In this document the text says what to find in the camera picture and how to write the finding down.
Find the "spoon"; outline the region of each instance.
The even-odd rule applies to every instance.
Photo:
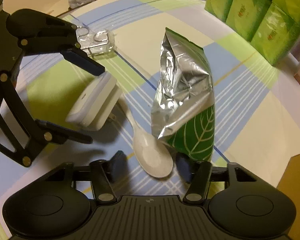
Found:
[[[168,176],[172,171],[173,161],[167,148],[153,135],[140,128],[133,118],[124,95],[121,95],[118,102],[133,128],[132,147],[140,166],[152,177]]]

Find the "spoon handle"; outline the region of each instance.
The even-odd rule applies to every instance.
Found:
[[[125,100],[125,97],[124,97],[123,93],[121,94],[118,102],[119,102],[119,105],[120,105],[121,109],[123,110],[123,112],[127,116],[128,121],[132,125],[132,128],[135,129],[137,123],[136,123],[136,121],[133,118],[133,115],[132,115],[132,113],[131,113],[131,111],[129,109],[129,106],[126,103],[126,100]]]

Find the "round table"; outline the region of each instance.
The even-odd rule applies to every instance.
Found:
[[[114,75],[138,123],[151,132],[150,111],[160,78],[160,45],[165,27],[203,47],[215,84],[216,123],[212,163],[237,162],[277,186],[289,159],[300,154],[300,86],[283,61],[272,67],[231,28],[204,10],[200,0],[98,0],[71,13],[93,31],[115,35],[116,52],[97,61]],[[93,79],[59,54],[25,57],[17,91],[34,118],[73,128],[65,117]],[[18,139],[26,143],[12,114],[2,115]],[[139,166],[132,150],[133,130],[119,107],[115,121],[91,132],[91,145],[67,141],[48,146],[30,168],[0,153],[0,238],[11,236],[2,218],[2,205],[14,192],[72,161],[87,165],[110,159],[123,150],[129,175],[114,185],[117,195],[171,195],[185,193],[176,169],[157,180]],[[0,142],[8,142],[0,131]],[[89,183],[77,188],[92,197]]]

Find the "brown cardboard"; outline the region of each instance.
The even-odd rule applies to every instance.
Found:
[[[293,240],[300,240],[300,154],[290,159],[277,188],[296,205],[297,216],[290,229],[289,236]]]

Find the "crumpled silver foil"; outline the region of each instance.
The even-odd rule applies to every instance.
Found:
[[[154,137],[167,141],[182,125],[214,105],[214,91],[203,49],[168,28],[161,44],[160,65],[151,128]]]

